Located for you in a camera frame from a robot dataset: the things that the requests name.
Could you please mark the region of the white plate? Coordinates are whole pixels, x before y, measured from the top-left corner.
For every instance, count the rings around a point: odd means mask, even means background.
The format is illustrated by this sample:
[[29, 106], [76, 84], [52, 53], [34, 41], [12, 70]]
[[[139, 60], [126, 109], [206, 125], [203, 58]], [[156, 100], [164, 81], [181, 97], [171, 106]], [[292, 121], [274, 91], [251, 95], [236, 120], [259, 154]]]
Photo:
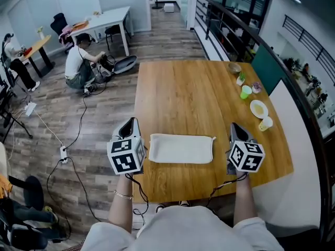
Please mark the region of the white plate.
[[260, 100], [252, 100], [250, 110], [259, 119], [264, 119], [269, 115], [267, 106]]

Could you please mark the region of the green panel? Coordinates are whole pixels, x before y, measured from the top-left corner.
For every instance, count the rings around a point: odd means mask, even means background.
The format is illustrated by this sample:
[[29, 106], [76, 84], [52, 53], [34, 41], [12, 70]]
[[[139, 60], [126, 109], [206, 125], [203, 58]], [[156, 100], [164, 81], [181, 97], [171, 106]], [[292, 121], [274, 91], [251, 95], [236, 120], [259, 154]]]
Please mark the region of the green panel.
[[251, 65], [268, 95], [285, 76], [281, 66], [263, 45], [259, 46]]

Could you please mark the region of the flat white power adapter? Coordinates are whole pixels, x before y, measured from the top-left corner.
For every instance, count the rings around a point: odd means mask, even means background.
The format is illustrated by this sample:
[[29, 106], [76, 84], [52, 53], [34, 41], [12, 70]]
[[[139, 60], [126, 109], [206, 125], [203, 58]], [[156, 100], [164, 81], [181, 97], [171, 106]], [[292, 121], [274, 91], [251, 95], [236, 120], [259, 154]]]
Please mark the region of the flat white power adapter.
[[34, 111], [36, 105], [37, 105], [37, 104], [34, 103], [34, 102], [29, 102], [29, 103], [25, 106], [24, 110], [25, 110], [25, 114], [26, 114], [26, 116], [29, 117], [29, 116], [32, 114], [32, 112]]

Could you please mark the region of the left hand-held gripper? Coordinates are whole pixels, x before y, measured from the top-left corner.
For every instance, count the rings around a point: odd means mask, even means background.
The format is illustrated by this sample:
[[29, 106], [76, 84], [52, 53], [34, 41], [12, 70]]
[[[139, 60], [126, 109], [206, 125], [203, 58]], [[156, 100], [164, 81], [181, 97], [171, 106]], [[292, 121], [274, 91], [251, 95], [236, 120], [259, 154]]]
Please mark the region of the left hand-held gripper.
[[114, 173], [142, 174], [146, 148], [141, 138], [138, 119], [131, 117], [121, 123], [113, 131], [111, 140], [107, 142], [107, 156]]

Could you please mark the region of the white desk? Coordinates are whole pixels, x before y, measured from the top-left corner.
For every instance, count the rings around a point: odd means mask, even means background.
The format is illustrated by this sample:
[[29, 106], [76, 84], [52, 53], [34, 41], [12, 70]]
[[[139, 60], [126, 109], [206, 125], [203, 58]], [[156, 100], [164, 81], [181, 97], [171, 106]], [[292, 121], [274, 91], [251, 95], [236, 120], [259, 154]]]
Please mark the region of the white desk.
[[77, 39], [76, 37], [81, 33], [88, 33], [92, 36], [92, 38], [95, 39], [96, 43], [99, 43], [99, 37], [97, 36], [96, 30], [108, 28], [113, 25], [118, 25], [121, 32], [122, 42], [124, 45], [124, 50], [126, 56], [129, 56], [129, 49], [128, 49], [128, 43], [126, 40], [126, 32], [125, 32], [125, 26], [123, 24], [124, 20], [127, 19], [127, 22], [130, 27], [130, 34], [134, 35], [134, 29], [133, 29], [133, 22], [131, 18], [130, 13], [130, 6], [111, 9], [108, 11], [105, 11], [104, 13], [100, 15], [92, 15], [90, 16], [90, 20], [88, 21], [88, 25], [80, 30], [73, 30], [70, 33], [71, 38], [73, 39], [74, 43], [76, 44]]

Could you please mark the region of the white towel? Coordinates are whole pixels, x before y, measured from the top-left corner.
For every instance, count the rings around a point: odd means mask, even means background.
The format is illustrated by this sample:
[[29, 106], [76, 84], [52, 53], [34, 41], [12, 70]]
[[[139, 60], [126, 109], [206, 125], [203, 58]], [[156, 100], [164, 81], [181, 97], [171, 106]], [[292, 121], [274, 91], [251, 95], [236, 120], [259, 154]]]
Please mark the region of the white towel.
[[155, 163], [208, 164], [216, 138], [155, 133], [150, 136], [149, 160]]

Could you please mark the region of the small black chair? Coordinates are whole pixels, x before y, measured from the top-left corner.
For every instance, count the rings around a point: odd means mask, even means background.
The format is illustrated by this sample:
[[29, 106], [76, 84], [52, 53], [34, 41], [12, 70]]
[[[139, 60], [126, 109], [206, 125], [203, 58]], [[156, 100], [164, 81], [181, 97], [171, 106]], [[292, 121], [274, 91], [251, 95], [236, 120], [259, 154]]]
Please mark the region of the small black chair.
[[119, 25], [113, 25], [111, 27], [108, 27], [105, 30], [105, 36], [106, 36], [105, 39], [106, 39], [108, 51], [110, 51], [109, 44], [108, 44], [108, 37], [110, 37], [110, 41], [111, 43], [113, 43], [113, 36], [117, 34], [121, 34]]

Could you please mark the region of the white power strip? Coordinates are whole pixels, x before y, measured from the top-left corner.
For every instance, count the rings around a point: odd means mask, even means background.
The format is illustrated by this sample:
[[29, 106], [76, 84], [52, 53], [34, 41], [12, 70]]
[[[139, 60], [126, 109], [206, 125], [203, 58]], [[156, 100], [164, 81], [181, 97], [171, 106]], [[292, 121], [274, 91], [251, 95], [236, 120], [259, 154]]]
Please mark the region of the white power strip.
[[60, 156], [61, 156], [60, 159], [61, 163], [66, 164], [69, 159], [68, 159], [67, 147], [64, 145], [60, 147]]

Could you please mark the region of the pink clothes pile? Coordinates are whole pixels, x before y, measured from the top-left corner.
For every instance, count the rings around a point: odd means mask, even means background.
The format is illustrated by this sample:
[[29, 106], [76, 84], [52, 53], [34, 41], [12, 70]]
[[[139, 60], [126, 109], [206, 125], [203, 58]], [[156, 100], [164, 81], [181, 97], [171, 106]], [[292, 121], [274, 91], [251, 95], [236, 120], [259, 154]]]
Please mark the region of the pink clothes pile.
[[62, 31], [61, 34], [59, 35], [59, 41], [62, 45], [66, 45], [70, 42], [70, 40], [72, 39], [70, 34], [73, 30], [73, 27], [70, 25], [66, 25]]

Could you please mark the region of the round beige table black base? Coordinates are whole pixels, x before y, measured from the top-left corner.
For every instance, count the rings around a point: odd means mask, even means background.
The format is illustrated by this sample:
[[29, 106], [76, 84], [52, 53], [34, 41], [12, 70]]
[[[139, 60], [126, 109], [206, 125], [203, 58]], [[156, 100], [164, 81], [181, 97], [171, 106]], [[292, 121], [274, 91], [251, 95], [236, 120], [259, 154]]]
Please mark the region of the round beige table black base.
[[0, 174], [4, 175], [10, 183], [23, 190], [25, 205], [36, 210], [44, 209], [44, 194], [40, 181], [29, 176], [25, 181], [10, 175], [10, 164], [7, 159], [7, 152], [2, 142], [0, 142]]

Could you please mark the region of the black metal railing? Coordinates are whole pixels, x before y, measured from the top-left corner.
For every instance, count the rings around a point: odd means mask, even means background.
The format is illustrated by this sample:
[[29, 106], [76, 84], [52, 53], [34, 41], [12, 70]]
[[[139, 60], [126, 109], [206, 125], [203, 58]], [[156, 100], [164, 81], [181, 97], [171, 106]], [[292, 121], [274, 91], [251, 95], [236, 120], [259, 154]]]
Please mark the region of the black metal railing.
[[335, 225], [330, 226], [333, 216], [331, 209], [331, 178], [329, 175], [327, 152], [317, 120], [303, 96], [303, 92], [291, 72], [269, 45], [240, 18], [213, 0], [197, 0], [196, 19], [201, 24], [205, 39], [209, 40], [220, 59], [252, 63], [260, 45], [263, 45], [285, 72], [279, 81], [288, 89], [311, 140], [311, 150], [316, 158], [318, 179], [320, 180], [320, 225], [315, 233], [321, 243], [325, 243], [329, 233], [334, 232], [331, 242], [335, 243]]

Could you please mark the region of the orange cloth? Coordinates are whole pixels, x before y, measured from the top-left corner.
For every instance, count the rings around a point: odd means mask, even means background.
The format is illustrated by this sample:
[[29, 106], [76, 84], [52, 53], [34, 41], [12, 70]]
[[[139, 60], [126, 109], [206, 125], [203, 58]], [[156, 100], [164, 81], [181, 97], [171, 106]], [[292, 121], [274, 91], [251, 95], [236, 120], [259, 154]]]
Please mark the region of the orange cloth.
[[4, 175], [0, 174], [0, 199], [9, 197], [12, 189], [13, 185], [10, 181]]

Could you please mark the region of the cluttered lower floor desk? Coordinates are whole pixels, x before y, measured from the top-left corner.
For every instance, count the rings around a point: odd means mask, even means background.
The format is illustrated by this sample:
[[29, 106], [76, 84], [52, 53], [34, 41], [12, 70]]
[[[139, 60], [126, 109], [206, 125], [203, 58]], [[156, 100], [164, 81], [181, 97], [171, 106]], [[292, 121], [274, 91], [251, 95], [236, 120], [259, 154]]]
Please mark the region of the cluttered lower floor desk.
[[301, 88], [309, 103], [325, 139], [335, 132], [335, 100], [325, 90], [321, 81], [309, 73], [309, 65], [300, 64], [299, 59], [282, 59]]

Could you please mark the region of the gray open equipment case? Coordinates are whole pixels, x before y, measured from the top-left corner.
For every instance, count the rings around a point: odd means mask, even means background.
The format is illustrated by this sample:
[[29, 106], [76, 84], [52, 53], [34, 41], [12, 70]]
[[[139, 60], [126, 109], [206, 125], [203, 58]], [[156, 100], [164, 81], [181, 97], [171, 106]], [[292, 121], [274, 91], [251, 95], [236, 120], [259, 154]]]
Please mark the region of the gray open equipment case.
[[127, 56], [119, 61], [110, 61], [108, 56], [103, 56], [97, 63], [98, 73], [95, 76], [95, 82], [102, 84], [107, 83], [112, 77], [131, 70], [137, 62], [135, 55]]

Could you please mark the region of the person's right forearm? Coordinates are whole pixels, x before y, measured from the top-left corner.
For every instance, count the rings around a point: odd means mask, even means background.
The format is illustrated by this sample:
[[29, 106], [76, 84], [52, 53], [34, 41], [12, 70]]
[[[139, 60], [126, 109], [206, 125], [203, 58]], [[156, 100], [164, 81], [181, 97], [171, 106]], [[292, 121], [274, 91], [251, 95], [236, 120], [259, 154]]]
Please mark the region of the person's right forearm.
[[236, 199], [234, 206], [233, 225], [235, 226], [243, 220], [258, 216], [249, 175], [245, 172], [236, 171]]

